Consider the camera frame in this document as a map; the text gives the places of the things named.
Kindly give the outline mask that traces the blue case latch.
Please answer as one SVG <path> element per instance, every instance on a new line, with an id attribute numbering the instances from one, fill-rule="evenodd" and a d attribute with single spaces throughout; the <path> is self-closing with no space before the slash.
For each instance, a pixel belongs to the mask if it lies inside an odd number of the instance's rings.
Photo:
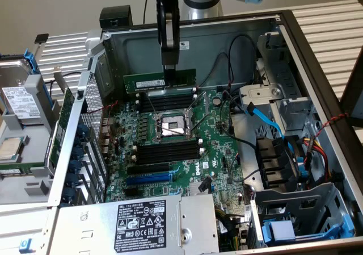
<path id="1" fill-rule="evenodd" d="M 30 254 L 33 253 L 32 250 L 32 238 L 22 239 L 19 244 L 19 253 L 20 254 Z"/>

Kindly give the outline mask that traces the grey disk bay cage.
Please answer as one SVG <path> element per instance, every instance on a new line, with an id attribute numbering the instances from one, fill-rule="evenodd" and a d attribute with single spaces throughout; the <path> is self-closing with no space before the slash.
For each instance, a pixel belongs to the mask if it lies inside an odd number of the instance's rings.
<path id="1" fill-rule="evenodd" d="M 345 214 L 350 216 L 333 183 L 290 193 L 258 191 L 251 200 L 247 245 L 250 249 L 273 247 L 263 240 L 261 228 L 267 221 L 291 220 L 295 234 L 301 236 L 323 232 L 330 225 L 342 222 Z"/>

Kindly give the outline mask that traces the green Dell motherboard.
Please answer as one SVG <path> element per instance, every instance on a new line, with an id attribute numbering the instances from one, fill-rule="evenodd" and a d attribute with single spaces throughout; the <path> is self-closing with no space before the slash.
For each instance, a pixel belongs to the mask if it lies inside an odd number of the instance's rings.
<path id="1" fill-rule="evenodd" d="M 158 182 L 143 185 L 126 184 L 129 177 L 138 177 L 138 174 L 128 175 L 127 168 L 136 166 L 131 156 L 137 154 L 135 145 L 158 144 L 151 140 L 151 117 L 153 112 L 140 112 L 141 97 L 134 102 L 124 103 L 113 111 L 109 117 L 115 118 L 112 146 L 106 155 L 109 167 L 107 181 L 106 201 L 116 202 L 130 199 L 154 198 L 166 195 L 188 196 L 191 182 L 202 182 L 206 177 L 212 179 L 212 197 L 214 205 L 221 211 L 235 216 L 244 215 L 248 203 L 248 194 L 243 187 L 243 174 L 241 169 L 241 153 L 237 142 L 230 138 L 233 129 L 229 116 L 229 102 L 222 100 L 219 91 L 207 92 L 209 97 L 209 116 L 201 126 L 194 131 L 201 145 L 199 154 L 201 158 L 167 162 L 173 175 L 172 182 Z M 214 107 L 212 99 L 219 97 L 222 100 L 220 107 Z M 204 105 L 199 102 L 195 107 L 189 107 L 194 112 L 195 124 L 205 115 Z M 138 197 L 125 197 L 123 190 L 137 187 L 142 190 Z"/>

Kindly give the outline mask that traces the short black expansion slot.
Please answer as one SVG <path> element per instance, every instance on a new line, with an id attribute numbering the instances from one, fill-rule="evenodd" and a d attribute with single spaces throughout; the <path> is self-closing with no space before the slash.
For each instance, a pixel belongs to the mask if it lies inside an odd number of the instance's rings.
<path id="1" fill-rule="evenodd" d="M 125 197 L 138 197 L 142 195 L 142 190 L 137 187 L 131 187 L 123 190 Z"/>

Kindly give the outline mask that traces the green RAM stick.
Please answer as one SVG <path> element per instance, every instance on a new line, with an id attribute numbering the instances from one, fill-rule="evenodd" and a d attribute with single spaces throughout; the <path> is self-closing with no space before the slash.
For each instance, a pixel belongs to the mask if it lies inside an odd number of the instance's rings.
<path id="1" fill-rule="evenodd" d="M 196 69 L 176 70 L 171 77 L 165 72 L 152 72 L 124 75 L 124 86 L 128 94 L 175 87 L 194 86 Z"/>
<path id="2" fill-rule="evenodd" d="M 8 163 L 0 164 L 0 175 L 3 176 L 22 176 L 31 174 L 31 168 L 39 167 L 37 163 Z"/>

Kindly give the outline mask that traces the silver CPU chip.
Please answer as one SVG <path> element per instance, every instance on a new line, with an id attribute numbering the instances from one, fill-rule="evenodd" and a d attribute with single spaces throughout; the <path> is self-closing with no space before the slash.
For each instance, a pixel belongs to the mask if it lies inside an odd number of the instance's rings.
<path id="1" fill-rule="evenodd" d="M 9 137 L 0 144 L 0 160 L 14 160 L 23 144 L 23 137 Z"/>

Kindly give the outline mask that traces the silver chipset heatsink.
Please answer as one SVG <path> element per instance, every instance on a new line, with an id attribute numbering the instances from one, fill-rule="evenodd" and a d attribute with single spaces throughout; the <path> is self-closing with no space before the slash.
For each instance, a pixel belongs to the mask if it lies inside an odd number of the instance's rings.
<path id="1" fill-rule="evenodd" d="M 189 184 L 188 196 L 207 195 L 208 194 L 207 190 L 204 193 L 199 192 L 198 187 L 201 183 L 202 182 L 191 182 Z"/>

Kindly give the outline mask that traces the CPU socket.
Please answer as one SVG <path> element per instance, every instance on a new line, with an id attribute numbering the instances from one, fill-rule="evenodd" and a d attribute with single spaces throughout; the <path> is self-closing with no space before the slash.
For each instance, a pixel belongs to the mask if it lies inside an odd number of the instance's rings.
<path id="1" fill-rule="evenodd" d="M 161 128 L 156 128 L 154 124 L 181 133 L 191 133 L 196 136 L 194 131 L 191 132 L 192 127 L 195 125 L 195 115 L 191 108 L 154 113 L 151 117 L 151 129 L 153 130 L 151 140 L 152 142 L 159 144 L 193 140 L 196 138 L 188 139 L 186 136 L 176 135 L 172 132 L 162 130 Z"/>

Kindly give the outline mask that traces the black box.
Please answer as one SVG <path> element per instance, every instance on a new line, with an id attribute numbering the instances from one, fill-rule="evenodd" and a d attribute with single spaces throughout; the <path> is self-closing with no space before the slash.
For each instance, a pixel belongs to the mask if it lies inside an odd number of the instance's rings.
<path id="1" fill-rule="evenodd" d="M 99 24 L 102 30 L 132 26 L 133 20 L 130 5 L 104 7 L 99 16 Z"/>

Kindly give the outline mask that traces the long black expansion slot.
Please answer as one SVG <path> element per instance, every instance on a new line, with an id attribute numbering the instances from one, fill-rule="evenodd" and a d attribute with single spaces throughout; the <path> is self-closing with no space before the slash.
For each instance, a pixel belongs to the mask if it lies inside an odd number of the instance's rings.
<path id="1" fill-rule="evenodd" d="M 169 172 L 169 164 L 152 164 L 152 165 L 136 165 L 127 168 L 128 175 L 138 175 L 138 174 L 153 174 L 153 173 L 163 173 Z"/>

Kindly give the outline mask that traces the blue card retention clip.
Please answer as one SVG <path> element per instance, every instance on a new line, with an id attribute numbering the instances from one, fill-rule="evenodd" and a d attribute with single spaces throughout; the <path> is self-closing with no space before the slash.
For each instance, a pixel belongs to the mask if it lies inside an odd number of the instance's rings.
<path id="1" fill-rule="evenodd" d="M 75 189 L 71 187 L 64 187 L 61 199 L 64 203 L 70 203 L 75 198 Z"/>
<path id="2" fill-rule="evenodd" d="M 85 139 L 89 137 L 89 128 L 85 124 L 78 124 L 76 130 L 76 136 L 80 139 Z"/>
<path id="3" fill-rule="evenodd" d="M 71 188 L 75 188 L 79 185 L 79 176 L 74 173 L 67 173 L 65 176 L 65 185 Z"/>
<path id="4" fill-rule="evenodd" d="M 68 170 L 70 173 L 79 174 L 82 168 L 82 162 L 79 160 L 70 160 Z"/>
<path id="5" fill-rule="evenodd" d="M 81 161 L 85 155 L 85 152 L 82 147 L 73 147 L 71 150 L 70 158 L 72 160 Z"/>

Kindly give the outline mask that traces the silver power supply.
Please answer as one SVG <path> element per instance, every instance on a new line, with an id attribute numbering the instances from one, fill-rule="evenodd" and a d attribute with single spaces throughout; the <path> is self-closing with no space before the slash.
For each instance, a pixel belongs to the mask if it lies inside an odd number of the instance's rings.
<path id="1" fill-rule="evenodd" d="M 60 209 L 50 255 L 207 255 L 219 252 L 211 195 Z"/>

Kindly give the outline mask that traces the silver hard disk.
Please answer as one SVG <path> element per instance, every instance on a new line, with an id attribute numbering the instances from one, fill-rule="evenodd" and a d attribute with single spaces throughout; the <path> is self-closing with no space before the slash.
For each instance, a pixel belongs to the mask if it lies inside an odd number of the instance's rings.
<path id="1" fill-rule="evenodd" d="M 31 74 L 32 68 L 24 58 L 0 60 L 0 98 L 7 111 L 24 124 L 37 124 L 40 121 L 35 100 L 24 86 Z"/>

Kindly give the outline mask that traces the metal disk bay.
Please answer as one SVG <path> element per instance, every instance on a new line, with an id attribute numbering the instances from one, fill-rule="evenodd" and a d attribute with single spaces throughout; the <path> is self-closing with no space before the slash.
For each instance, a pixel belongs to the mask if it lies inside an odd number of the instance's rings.
<path id="1" fill-rule="evenodd" d="M 244 106 L 253 103 L 285 132 L 301 131 L 311 110 L 311 100 L 298 87 L 294 61 L 284 37 L 267 32 L 258 38 L 258 83 L 240 89 Z"/>

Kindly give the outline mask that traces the blue empty disk caddy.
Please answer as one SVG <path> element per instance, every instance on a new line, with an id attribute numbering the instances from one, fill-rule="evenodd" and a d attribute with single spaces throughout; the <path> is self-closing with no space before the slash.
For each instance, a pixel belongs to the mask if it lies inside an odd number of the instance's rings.
<path id="1" fill-rule="evenodd" d="M 355 228 L 351 217 L 345 214 L 342 218 L 342 222 L 330 225 L 323 232 L 301 236 L 295 234 L 291 220 L 267 221 L 261 228 L 263 240 L 267 246 L 278 246 L 354 237 Z"/>

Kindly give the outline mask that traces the open PC case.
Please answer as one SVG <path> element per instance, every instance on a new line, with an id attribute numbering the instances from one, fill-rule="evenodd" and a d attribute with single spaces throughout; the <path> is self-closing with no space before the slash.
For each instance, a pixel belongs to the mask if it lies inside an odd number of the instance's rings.
<path id="1" fill-rule="evenodd" d="M 242 103 L 240 89 L 258 83 L 257 48 L 259 36 L 280 33 L 297 70 L 296 81 L 311 110 L 301 131 L 283 132 L 251 102 Z M 128 94 L 124 75 L 163 72 L 157 30 L 153 26 L 102 34 L 92 50 L 88 71 L 81 75 L 74 97 L 63 147 L 54 177 L 50 201 L 54 217 L 44 231 L 41 255 L 50 255 L 50 245 L 60 209 L 107 203 L 109 167 L 102 154 L 100 130 L 104 118 L 124 103 L 134 102 Z M 233 129 L 230 138 L 241 153 L 243 187 L 248 194 L 244 215 L 235 216 L 214 206 L 219 252 L 207 255 L 363 255 L 363 145 L 340 106 L 342 93 L 333 91 L 306 37 L 290 11 L 237 15 L 208 20 L 190 20 L 180 25 L 180 56 L 177 70 L 196 69 L 196 93 L 219 91 L 229 102 Z M 76 136 L 78 124 L 89 128 L 89 137 Z M 257 137 L 282 138 L 297 171 L 297 190 L 305 191 L 333 183 L 340 191 L 356 230 L 355 237 L 314 243 L 250 249 L 247 245 L 251 200 L 265 190 L 256 159 Z M 79 185 L 70 203 L 61 199 L 69 173 L 73 147 L 85 155 Z"/>

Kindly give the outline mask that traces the green graphics card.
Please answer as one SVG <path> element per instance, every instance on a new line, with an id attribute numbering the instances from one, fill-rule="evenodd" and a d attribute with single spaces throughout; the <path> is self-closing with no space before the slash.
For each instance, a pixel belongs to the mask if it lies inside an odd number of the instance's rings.
<path id="1" fill-rule="evenodd" d="M 74 96 L 71 92 L 68 84 L 66 83 L 60 67 L 55 67 L 53 76 L 61 91 L 64 94 L 62 107 L 59 112 L 59 118 L 54 128 L 52 142 L 50 144 L 50 150 L 47 157 L 48 168 L 56 169 L 58 159 L 61 153 L 62 145 L 65 138 L 67 125 L 70 118 L 71 109 L 74 103 Z"/>

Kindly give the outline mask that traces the dark brown panel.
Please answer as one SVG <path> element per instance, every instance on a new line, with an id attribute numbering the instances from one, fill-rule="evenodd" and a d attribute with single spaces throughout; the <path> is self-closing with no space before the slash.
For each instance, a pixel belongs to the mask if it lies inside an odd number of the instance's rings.
<path id="1" fill-rule="evenodd" d="M 340 106 L 348 114 L 352 126 L 363 128 L 363 46 L 341 97 Z"/>

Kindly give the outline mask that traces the grey parts rack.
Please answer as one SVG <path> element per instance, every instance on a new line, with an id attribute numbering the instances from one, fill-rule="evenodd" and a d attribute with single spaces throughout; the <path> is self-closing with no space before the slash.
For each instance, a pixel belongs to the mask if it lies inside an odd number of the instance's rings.
<path id="1" fill-rule="evenodd" d="M 56 170 L 48 168 L 47 157 L 60 107 L 56 101 L 51 108 L 47 99 L 34 87 L 29 92 L 40 111 L 37 124 L 24 124 L 16 115 L 4 114 L 0 127 L 0 144 L 9 137 L 23 137 L 23 144 L 14 160 L 8 163 L 37 163 L 39 167 L 31 168 L 31 174 L 22 176 L 0 175 L 0 206 L 11 204 L 44 203 L 48 200 Z"/>

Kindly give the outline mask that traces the black fan shroud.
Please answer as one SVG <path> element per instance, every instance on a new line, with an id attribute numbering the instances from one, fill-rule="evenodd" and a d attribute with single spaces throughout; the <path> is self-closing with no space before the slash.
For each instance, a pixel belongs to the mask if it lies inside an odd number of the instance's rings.
<path id="1" fill-rule="evenodd" d="M 265 190 L 280 193 L 297 190 L 297 171 L 282 138 L 257 137 L 255 152 Z"/>

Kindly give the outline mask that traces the blue expansion slot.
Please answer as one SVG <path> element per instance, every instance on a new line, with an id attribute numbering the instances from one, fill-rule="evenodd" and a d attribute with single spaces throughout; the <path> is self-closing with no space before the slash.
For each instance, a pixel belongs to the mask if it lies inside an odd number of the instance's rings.
<path id="1" fill-rule="evenodd" d="M 129 177 L 126 179 L 126 184 L 130 185 L 143 185 L 158 182 L 172 182 L 173 175 L 171 173 L 158 173 L 151 175 L 142 175 L 138 177 Z"/>

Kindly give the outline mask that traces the metal locking lever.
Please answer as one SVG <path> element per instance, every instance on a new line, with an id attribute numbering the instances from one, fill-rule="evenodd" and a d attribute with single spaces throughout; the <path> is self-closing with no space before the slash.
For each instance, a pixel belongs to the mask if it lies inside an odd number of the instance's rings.
<path id="1" fill-rule="evenodd" d="M 165 130 L 165 131 L 168 131 L 168 132 L 172 132 L 176 135 L 183 135 L 183 136 L 186 136 L 188 139 L 192 139 L 194 137 L 196 137 L 194 134 L 191 134 L 191 133 L 181 133 L 181 132 L 178 132 L 178 131 L 175 131 L 175 130 L 172 130 L 172 129 L 167 129 L 167 128 L 164 128 L 162 126 L 159 126 L 157 124 L 154 124 L 156 128 L 161 128 L 162 130 Z"/>
<path id="2" fill-rule="evenodd" d="M 209 114 L 205 114 L 191 129 L 191 132 L 193 132 L 194 130 L 197 130 L 197 128 L 199 126 L 202 125 L 202 123 L 204 122 L 204 120 L 209 116 Z"/>

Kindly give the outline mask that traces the hard drive in blue caddy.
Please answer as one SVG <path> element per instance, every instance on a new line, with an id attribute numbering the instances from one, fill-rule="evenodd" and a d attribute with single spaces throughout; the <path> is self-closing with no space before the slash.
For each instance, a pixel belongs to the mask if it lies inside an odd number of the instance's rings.
<path id="1" fill-rule="evenodd" d="M 27 93 L 29 88 L 34 87 L 48 100 L 51 108 L 54 105 L 35 56 L 29 49 L 21 55 L 0 55 L 0 101 L 5 106 L 5 114 L 13 114 L 10 102 L 3 92 L 3 88 L 7 87 L 23 87 Z"/>

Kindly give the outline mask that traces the metal rear port block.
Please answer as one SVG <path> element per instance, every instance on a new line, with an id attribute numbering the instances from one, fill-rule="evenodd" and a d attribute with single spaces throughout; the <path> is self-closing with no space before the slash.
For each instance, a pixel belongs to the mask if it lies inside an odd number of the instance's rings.
<path id="1" fill-rule="evenodd" d="M 112 146 L 112 138 L 114 133 L 115 118 L 108 117 L 104 118 L 100 130 L 100 145 L 102 149 L 102 154 L 106 156 L 110 147 Z"/>

